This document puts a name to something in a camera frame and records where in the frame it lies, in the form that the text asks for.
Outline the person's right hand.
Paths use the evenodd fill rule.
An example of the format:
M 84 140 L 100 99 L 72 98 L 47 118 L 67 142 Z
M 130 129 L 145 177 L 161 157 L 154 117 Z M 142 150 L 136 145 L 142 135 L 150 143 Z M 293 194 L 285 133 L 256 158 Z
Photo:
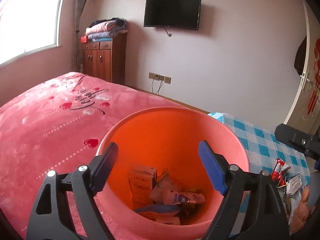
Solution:
M 302 192 L 302 198 L 293 213 L 292 222 L 290 225 L 290 232 L 297 233 L 301 230 L 307 222 L 308 217 L 312 213 L 307 205 L 310 196 L 310 187 L 306 186 Z

